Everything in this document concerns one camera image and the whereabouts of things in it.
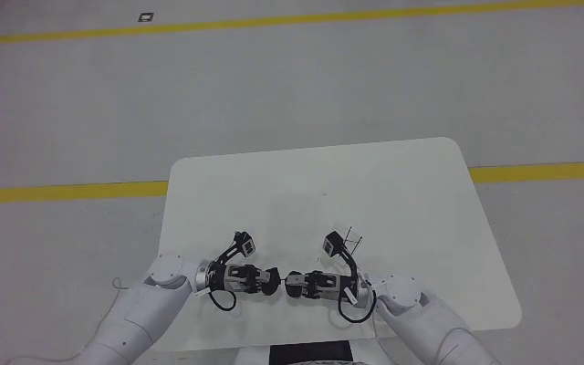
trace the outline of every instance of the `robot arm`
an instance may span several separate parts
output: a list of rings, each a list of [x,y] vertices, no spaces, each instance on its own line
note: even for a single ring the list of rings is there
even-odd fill
[[[280,284],[276,269],[226,265],[236,254],[248,257],[255,250],[249,234],[236,232],[232,245],[213,261],[193,263],[180,255],[159,255],[144,276],[116,301],[75,363],[132,364],[164,334],[192,292],[273,294]]]
[[[413,277],[388,276],[376,288],[376,310],[427,365],[501,365],[440,298]]]

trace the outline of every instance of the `black panel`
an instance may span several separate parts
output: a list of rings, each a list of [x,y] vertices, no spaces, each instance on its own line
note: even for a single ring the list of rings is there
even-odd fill
[[[353,361],[348,341],[297,343],[270,347],[269,365],[289,365],[314,360]]]

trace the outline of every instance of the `small wire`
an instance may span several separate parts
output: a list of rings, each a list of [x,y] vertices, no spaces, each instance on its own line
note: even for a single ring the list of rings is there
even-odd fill
[[[64,358],[64,359],[51,359],[51,358],[44,358],[42,356],[23,354],[23,355],[13,356],[12,358],[9,358],[8,360],[4,360],[4,364],[10,365],[14,361],[21,360],[21,359],[30,359],[30,360],[44,361],[44,362],[69,362],[69,361],[76,359],[79,355],[81,355],[81,352],[88,346],[88,344],[98,335],[98,331],[99,331],[99,328],[101,327],[101,324],[106,319],[108,314],[113,309],[113,306],[118,301],[118,297],[120,296],[120,291],[129,289],[128,287],[123,287],[121,285],[121,279],[119,277],[114,277],[113,280],[111,280],[111,285],[114,288],[118,289],[118,292],[116,292],[116,296],[113,298],[113,301],[111,302],[111,305],[109,306],[106,314],[103,316],[103,318],[99,321],[98,325],[95,327],[95,331],[93,331],[93,335],[91,335],[91,339],[89,339],[89,341],[87,341],[85,343],[85,345],[83,345],[83,347],[75,355],[70,356],[68,358]]]
[[[211,298],[213,304],[215,304],[215,306],[221,309],[223,312],[230,312],[234,310],[235,306],[237,305],[237,297],[235,296],[235,293],[232,291],[227,291],[227,293],[231,294],[231,296],[234,298],[234,304],[229,308],[221,306],[219,302],[217,302],[217,299],[215,299],[215,297],[213,296],[213,291],[209,292],[209,297]]]

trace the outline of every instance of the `black cable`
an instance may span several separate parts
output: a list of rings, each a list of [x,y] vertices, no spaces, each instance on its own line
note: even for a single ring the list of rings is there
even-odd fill
[[[365,322],[367,319],[369,319],[369,317],[371,317],[371,315],[373,314],[373,309],[375,309],[375,305],[377,304],[377,294],[375,293],[375,290],[371,290],[373,292],[373,302],[371,303],[371,308],[369,309],[369,312],[367,313],[367,315],[361,319],[351,319],[349,317],[347,317],[345,315],[345,313],[343,313],[343,310],[341,308],[340,303],[342,302],[342,295],[339,294],[339,314],[341,317],[343,317],[345,320],[347,320],[349,323],[363,323]]]
[[[219,302],[217,302],[217,299],[215,299],[215,297],[213,297],[213,291],[209,292],[209,297],[211,298],[211,301],[213,302],[213,304],[215,304],[223,312],[230,312],[235,308],[235,305],[237,305],[237,297],[235,296],[235,293],[232,291],[228,291],[227,293],[231,294],[231,296],[234,298],[234,304],[229,308],[222,307],[221,304],[219,304]]]

